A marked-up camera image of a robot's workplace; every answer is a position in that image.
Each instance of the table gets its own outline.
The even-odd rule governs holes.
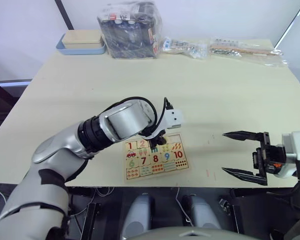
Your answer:
[[[182,110],[185,124],[167,132],[181,133],[190,170],[124,182],[123,144],[117,143],[92,159],[68,186],[259,188],[221,169],[252,171],[252,152],[259,143],[235,141],[222,133],[267,131],[276,145],[282,133],[300,131],[300,84],[287,67],[219,56],[202,61],[162,54],[158,59],[124,60],[56,52],[0,127],[0,183],[19,183],[45,139],[131,96],[148,98],[159,112],[167,97]],[[294,177],[268,174],[268,187],[296,182]]]

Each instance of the white wall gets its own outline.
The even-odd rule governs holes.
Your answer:
[[[277,48],[284,52],[290,70],[300,82],[300,15]]]
[[[66,30],[53,0],[0,0],[0,81],[32,79]]]
[[[122,0],[63,0],[75,29],[99,28],[97,15]],[[163,34],[173,38],[270,39],[275,45],[300,9],[300,0],[155,0]]]

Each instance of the clear plastic packaging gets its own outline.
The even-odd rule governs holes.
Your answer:
[[[97,19],[112,57],[155,58],[159,53],[162,19],[153,2],[109,4]]]
[[[169,54],[184,54],[194,59],[206,59],[209,55],[209,49],[206,43],[180,41],[169,37],[166,37],[162,41],[161,50]]]
[[[288,65],[287,61],[282,58],[282,51],[273,47],[247,44],[238,40],[213,38],[210,41],[210,53],[266,66],[281,67]]]

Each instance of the number puzzle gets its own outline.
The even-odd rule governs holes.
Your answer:
[[[143,179],[189,168],[181,135],[164,136],[165,145],[150,149],[149,143],[140,138],[125,142],[125,179]]]

